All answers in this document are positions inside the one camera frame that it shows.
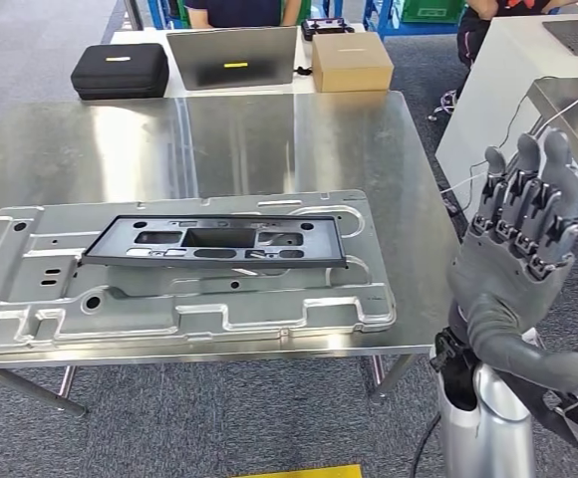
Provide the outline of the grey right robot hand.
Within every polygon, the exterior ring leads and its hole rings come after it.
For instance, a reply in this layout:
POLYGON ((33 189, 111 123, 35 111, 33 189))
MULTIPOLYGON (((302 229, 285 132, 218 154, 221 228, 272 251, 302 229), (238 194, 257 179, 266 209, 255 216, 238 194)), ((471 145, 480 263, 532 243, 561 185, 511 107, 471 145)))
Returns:
POLYGON ((478 210, 449 269, 449 282, 482 362, 551 390, 578 388, 578 353, 548 352, 524 339, 545 319, 570 274, 578 238, 578 168, 559 129, 524 133, 509 170, 498 148, 478 210))

